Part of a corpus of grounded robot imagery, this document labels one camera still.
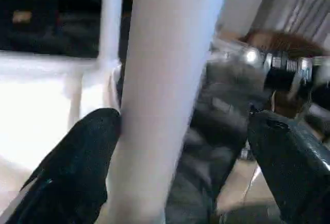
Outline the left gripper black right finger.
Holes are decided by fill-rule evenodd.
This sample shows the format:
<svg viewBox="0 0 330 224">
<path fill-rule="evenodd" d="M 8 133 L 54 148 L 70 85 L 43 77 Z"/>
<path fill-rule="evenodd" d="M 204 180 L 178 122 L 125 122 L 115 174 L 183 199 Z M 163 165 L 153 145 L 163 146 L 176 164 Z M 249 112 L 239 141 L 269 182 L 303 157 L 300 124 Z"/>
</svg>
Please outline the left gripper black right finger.
<svg viewBox="0 0 330 224">
<path fill-rule="evenodd" d="M 248 141 L 286 223 L 329 223 L 329 150 L 303 124 L 252 112 Z"/>
</svg>

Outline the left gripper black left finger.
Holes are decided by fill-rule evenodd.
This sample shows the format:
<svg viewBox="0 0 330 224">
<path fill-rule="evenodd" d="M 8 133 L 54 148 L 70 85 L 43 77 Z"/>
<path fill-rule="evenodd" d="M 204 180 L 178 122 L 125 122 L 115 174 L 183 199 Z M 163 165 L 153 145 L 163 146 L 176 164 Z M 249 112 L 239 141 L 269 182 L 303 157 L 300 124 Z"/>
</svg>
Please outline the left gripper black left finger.
<svg viewBox="0 0 330 224">
<path fill-rule="evenodd" d="M 78 121 L 25 181 L 5 209 L 5 223 L 95 223 L 120 133 L 113 108 Z"/>
</svg>

